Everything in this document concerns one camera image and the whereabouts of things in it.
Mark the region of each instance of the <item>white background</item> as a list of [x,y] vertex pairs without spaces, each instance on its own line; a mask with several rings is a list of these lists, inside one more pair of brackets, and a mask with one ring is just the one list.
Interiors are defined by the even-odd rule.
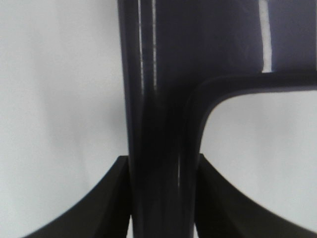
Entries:
[[[315,98],[226,101],[202,152],[251,198],[317,231]],[[60,215],[125,154],[116,1],[0,0],[0,237]]]

